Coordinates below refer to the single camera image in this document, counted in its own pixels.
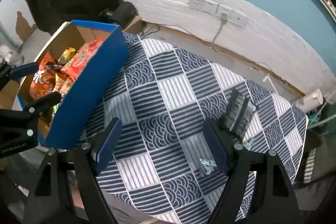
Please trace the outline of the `large orange snack bag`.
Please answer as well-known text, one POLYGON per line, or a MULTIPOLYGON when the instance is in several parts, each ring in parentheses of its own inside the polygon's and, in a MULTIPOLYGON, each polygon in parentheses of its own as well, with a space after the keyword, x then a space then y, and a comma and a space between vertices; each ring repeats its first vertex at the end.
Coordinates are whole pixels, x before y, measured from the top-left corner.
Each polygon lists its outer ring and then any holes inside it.
POLYGON ((60 73, 61 69, 62 66, 47 51, 30 85, 30 96, 33 100, 37 100, 53 92, 56 83, 56 73, 60 73))

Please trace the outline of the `red snack bag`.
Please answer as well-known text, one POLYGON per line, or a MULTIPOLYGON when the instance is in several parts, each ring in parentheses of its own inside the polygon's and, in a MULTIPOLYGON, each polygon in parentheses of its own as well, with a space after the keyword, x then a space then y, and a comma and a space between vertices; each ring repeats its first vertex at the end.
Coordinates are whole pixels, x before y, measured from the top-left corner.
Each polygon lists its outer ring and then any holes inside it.
POLYGON ((84 43, 61 71, 76 80, 103 43, 103 39, 95 39, 90 43, 84 43))

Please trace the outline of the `long yellow cracker pack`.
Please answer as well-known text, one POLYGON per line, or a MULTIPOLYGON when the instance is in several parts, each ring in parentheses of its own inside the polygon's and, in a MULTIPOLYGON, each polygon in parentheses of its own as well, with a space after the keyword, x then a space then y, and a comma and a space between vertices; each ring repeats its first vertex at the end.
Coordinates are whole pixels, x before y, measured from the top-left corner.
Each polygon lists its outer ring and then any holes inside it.
POLYGON ((72 59, 72 57, 74 57, 75 53, 76 53, 75 48, 69 47, 65 49, 58 59, 58 64, 65 65, 66 63, 68 63, 68 61, 70 61, 70 59, 72 59))

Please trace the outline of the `blue cardboard box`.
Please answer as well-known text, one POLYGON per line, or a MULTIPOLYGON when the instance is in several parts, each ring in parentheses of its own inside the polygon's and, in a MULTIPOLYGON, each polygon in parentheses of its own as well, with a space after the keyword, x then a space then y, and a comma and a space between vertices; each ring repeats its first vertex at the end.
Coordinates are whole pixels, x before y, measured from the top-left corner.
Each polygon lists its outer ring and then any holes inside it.
POLYGON ((34 61, 40 63, 49 52, 57 59, 66 48, 78 50, 97 38, 103 39, 102 46, 65 96, 51 125, 39 125, 41 145, 61 149, 75 146, 105 90, 127 62, 129 51, 118 25, 73 20, 64 22, 35 57, 34 61))

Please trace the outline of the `silver black snack pack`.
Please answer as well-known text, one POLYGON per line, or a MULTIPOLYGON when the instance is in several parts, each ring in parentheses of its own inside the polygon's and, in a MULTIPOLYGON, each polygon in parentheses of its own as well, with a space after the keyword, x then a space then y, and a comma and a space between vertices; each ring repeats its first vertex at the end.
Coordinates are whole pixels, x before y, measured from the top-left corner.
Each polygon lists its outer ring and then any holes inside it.
POLYGON ((228 174, 234 166, 234 145, 243 147, 243 139, 258 107, 250 98, 234 89, 228 106, 219 118, 209 118, 203 124, 203 136, 211 158, 200 158, 203 174, 216 170, 228 174))

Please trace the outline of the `orange fries snack bag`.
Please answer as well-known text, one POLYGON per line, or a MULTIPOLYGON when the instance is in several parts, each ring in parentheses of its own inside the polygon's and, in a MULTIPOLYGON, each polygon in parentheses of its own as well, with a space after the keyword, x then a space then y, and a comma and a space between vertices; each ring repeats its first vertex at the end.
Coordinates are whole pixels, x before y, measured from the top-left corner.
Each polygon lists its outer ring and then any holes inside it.
POLYGON ((64 97, 74 84, 74 79, 71 76, 63 73, 56 73, 55 86, 53 92, 58 92, 64 97))

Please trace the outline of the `navy white patterned tablecloth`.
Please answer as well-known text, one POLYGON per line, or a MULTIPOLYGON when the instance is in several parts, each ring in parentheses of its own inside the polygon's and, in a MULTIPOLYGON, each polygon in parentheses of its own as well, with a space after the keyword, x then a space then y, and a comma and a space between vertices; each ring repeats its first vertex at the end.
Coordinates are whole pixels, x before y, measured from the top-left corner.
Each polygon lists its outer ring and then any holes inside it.
POLYGON ((226 183, 212 158, 203 122, 222 116, 236 90, 257 107, 243 135, 256 152, 273 149, 291 180, 302 158, 306 114, 286 99, 223 66, 159 40, 124 34, 129 60, 93 111, 81 141, 112 118, 122 134, 100 188, 138 211, 170 223, 205 223, 226 183))

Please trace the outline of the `black bag on floor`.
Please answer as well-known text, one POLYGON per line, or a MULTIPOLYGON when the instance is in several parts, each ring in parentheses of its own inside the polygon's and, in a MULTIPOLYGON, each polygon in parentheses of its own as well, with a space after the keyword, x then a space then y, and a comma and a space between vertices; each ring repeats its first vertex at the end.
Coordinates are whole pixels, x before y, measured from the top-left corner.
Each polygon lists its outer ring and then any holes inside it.
POLYGON ((100 12, 98 19, 101 22, 116 24, 125 28, 137 15, 137 9, 132 3, 122 2, 115 11, 105 9, 100 12))

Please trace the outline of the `white wall socket strip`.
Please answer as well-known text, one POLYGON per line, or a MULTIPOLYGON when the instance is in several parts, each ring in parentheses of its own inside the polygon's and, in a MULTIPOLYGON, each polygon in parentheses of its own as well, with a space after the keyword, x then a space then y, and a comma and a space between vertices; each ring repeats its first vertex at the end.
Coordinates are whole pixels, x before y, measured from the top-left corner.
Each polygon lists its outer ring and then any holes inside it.
POLYGON ((248 23, 246 14, 211 0, 189 0, 188 5, 192 9, 208 13, 240 27, 245 27, 248 23))

